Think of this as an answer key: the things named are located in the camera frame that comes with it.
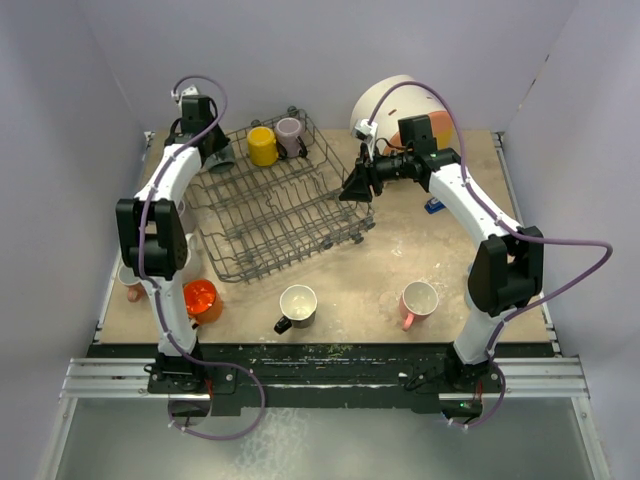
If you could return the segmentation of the yellow mug black handle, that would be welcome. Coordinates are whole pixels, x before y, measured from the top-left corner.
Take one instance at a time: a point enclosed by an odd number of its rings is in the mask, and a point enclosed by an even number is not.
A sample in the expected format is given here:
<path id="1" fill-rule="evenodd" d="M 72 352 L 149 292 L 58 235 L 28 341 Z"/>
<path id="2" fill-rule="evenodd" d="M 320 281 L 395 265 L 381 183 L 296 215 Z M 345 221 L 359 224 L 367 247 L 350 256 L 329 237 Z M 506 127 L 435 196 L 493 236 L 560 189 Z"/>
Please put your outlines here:
<path id="1" fill-rule="evenodd" d="M 279 159 L 277 140 L 272 129 L 265 126 L 252 128 L 247 134 L 248 155 L 258 167 L 269 167 Z"/>

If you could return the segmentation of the purple mug black handle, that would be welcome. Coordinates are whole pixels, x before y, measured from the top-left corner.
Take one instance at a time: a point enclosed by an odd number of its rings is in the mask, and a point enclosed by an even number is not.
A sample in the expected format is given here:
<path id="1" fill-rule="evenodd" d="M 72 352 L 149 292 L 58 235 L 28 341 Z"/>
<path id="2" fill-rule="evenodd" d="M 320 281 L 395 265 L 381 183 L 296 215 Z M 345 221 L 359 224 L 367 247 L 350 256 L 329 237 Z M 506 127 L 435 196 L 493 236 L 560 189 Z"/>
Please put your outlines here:
<path id="1" fill-rule="evenodd" d="M 308 156 L 306 144 L 302 139 L 303 124 L 293 117 L 282 118 L 275 124 L 276 147 L 281 159 Z"/>

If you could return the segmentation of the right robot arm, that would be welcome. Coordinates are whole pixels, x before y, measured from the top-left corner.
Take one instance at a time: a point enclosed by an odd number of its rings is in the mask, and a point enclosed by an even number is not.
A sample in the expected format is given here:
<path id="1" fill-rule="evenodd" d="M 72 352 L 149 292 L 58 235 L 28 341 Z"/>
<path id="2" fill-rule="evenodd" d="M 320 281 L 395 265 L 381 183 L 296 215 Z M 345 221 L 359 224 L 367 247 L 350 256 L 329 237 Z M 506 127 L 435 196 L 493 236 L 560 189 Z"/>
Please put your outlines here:
<path id="1" fill-rule="evenodd" d="M 484 210 L 490 198 L 472 181 L 454 149 L 438 148 L 428 116 L 401 119 L 398 127 L 401 147 L 384 155 L 376 146 L 376 123 L 356 122 L 359 155 L 339 198 L 370 202 L 385 182 L 410 179 L 441 201 L 469 234 L 476 249 L 467 280 L 470 316 L 448 348 L 443 372 L 452 389 L 467 391 L 490 370 L 508 315 L 526 307 L 542 289 L 543 235 L 536 227 L 521 227 L 501 210 Z"/>

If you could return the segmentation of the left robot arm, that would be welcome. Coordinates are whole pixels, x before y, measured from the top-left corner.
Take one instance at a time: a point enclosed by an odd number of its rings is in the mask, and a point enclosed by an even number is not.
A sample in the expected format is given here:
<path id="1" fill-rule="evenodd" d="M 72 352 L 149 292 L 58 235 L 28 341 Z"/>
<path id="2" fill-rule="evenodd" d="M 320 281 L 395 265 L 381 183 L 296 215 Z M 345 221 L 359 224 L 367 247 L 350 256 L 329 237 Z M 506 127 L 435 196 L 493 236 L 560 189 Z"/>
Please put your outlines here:
<path id="1" fill-rule="evenodd" d="M 189 253 L 178 203 L 206 160 L 229 140 L 218 123 L 224 112 L 202 94 L 176 98 L 180 117 L 165 140 L 162 158 L 144 187 L 115 207 L 121 258 L 149 297 L 159 330 L 158 353 L 145 367 L 152 386 L 196 392 L 206 368 L 183 295 Z"/>

